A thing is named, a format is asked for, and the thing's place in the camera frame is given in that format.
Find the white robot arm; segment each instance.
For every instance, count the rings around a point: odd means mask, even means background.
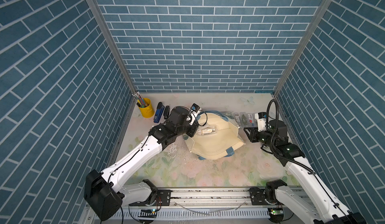
[[[268,122],[270,106],[276,100],[270,101],[267,111],[260,113],[260,118],[265,121],[259,126],[262,130],[245,128],[245,132],[251,142],[261,142],[263,151],[273,154],[283,167],[288,170],[301,184],[301,187],[311,199],[313,206],[297,196],[282,180],[268,182],[265,188],[265,197],[269,203],[282,203],[286,205],[304,223],[311,224],[365,224],[366,221],[360,213],[352,213],[335,194],[326,186],[322,179],[311,168],[305,154],[297,145],[288,142],[287,127],[279,120],[276,111],[276,119]]]
[[[154,126],[148,136],[126,156],[101,172],[92,170],[86,177],[84,199],[92,207],[100,220],[105,221],[123,205],[134,202],[155,201],[157,188],[149,181],[124,186],[126,181],[144,163],[175,142],[176,137],[195,135],[199,126],[196,118],[201,108],[193,104],[190,109],[177,106],[171,110],[169,118]]]

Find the brick wallpaper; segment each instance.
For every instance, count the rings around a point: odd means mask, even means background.
[[[322,179],[385,223],[385,0],[333,0],[278,95]]]
[[[73,223],[130,93],[85,0],[0,0],[0,223]]]
[[[321,0],[97,0],[144,92],[272,92]]]

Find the metal frame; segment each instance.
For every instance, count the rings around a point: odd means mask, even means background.
[[[132,112],[134,111],[134,108],[136,106],[135,102],[136,102],[136,99],[132,98],[130,106],[128,107],[127,113],[125,115],[125,119],[124,119],[122,128],[120,130],[118,139],[116,140],[116,143],[113,147],[110,159],[108,159],[107,166],[112,165],[116,161],[116,158],[118,157],[118,153],[119,153],[120,147],[122,145],[124,135],[126,134],[127,127],[128,127],[128,124],[129,124],[131,116],[132,116]]]
[[[260,205],[253,206],[251,204],[250,187],[207,187],[207,188],[159,188],[159,190],[171,190],[171,198],[168,200],[170,206],[162,206],[162,210],[165,213],[173,213],[174,216],[167,216],[163,214],[159,217],[158,220],[163,221],[173,221],[173,220],[187,220],[187,219],[218,219],[218,218],[268,218],[262,211],[267,211],[267,208],[277,208],[277,205]],[[296,196],[301,198],[304,202],[312,206],[310,198],[307,196],[306,192],[301,187],[291,187],[292,193],[295,193]],[[208,212],[215,211],[217,209],[228,209],[228,208],[237,208],[238,214],[234,211],[234,216],[225,216],[225,213],[213,213],[210,216],[205,215],[190,215],[189,211],[184,211],[182,205],[185,208],[192,209],[199,212]],[[282,206],[286,212],[284,218],[291,216],[291,211],[286,206]],[[137,217],[138,208],[143,207],[130,207],[131,214],[134,217]],[[178,215],[177,212],[184,211],[183,216]],[[130,220],[131,217],[128,215],[128,206],[123,207],[124,219]],[[111,220],[121,220],[121,211],[117,211],[116,214],[111,217]],[[86,207],[85,211],[80,218],[79,224],[91,224],[93,220],[99,220],[99,218],[94,214],[93,210],[90,207]]]
[[[132,93],[137,92],[134,84],[132,83],[130,75],[128,74],[127,68],[123,62],[122,56],[118,51],[118,47],[116,46],[116,43],[113,40],[111,32],[108,29],[107,23],[105,22],[105,19],[99,8],[98,3],[96,2],[96,0],[85,0],[85,1],[87,2],[92,14],[94,15],[96,23],[98,24],[100,30],[102,31],[105,41],[107,42],[108,47],[110,48],[111,53],[113,54],[113,57],[116,60],[116,63],[118,64],[120,70],[122,71],[122,74],[128,84],[128,87],[130,88]]]
[[[313,18],[311,19],[310,24],[305,31],[305,34],[301,38],[296,50],[294,51],[293,55],[291,56],[291,59],[287,65],[286,69],[283,71],[280,80],[278,81],[277,85],[274,88],[274,94],[275,95],[277,95],[281,91],[282,86],[284,85],[286,79],[289,77],[289,74],[291,73],[294,66],[296,65],[303,50],[305,49],[306,45],[308,44],[311,36],[313,35],[313,33],[315,31],[315,29],[317,28],[318,24],[320,23],[323,15],[325,14],[326,10],[328,9],[331,1],[332,0],[322,0],[320,6],[315,11]]]
[[[275,95],[273,95],[273,98],[278,102],[278,111],[280,112],[280,117],[282,118],[282,121],[287,126],[288,133],[289,133],[289,136],[291,138],[291,142],[301,148],[300,143],[299,143],[296,135],[294,134],[294,130],[290,125],[289,119],[287,118],[287,116],[285,115],[285,112],[282,109],[281,102],[279,101],[279,99]]]
[[[305,202],[297,193],[293,192],[290,187],[284,185],[278,187],[275,190],[275,196],[280,202],[290,206],[291,211],[304,223],[314,223],[314,220],[321,219],[314,206]]]

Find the floral tabletop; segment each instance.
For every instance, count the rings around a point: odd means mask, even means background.
[[[229,116],[233,111],[266,111],[272,99],[270,94],[260,93],[162,93],[143,96],[151,99],[153,106],[159,101],[171,108],[178,105],[190,107],[196,103],[203,110],[217,110]],[[275,109],[272,107],[270,115],[273,113]],[[153,125],[153,118],[143,118],[135,107],[118,159],[139,144]],[[239,135],[246,145],[235,150],[233,156],[218,160],[199,160],[196,154],[189,152],[183,138],[179,137],[175,143],[145,163],[126,184],[149,179],[157,187],[263,186],[267,181],[280,178],[288,185],[299,185],[275,157],[260,149],[260,143],[251,143],[242,129],[239,129]]]

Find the packaged tool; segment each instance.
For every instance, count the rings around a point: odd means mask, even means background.
[[[247,114],[249,127],[255,127],[253,114]]]
[[[242,128],[249,127],[249,117],[247,117],[247,114],[245,112],[239,113],[239,116],[241,118]]]
[[[238,113],[234,113],[233,116],[234,116],[234,120],[237,121],[238,126],[242,127],[241,119],[239,117],[239,114]]]
[[[198,128],[198,130],[196,131],[197,135],[212,135],[216,133],[217,133],[216,125],[204,126],[204,127]]]

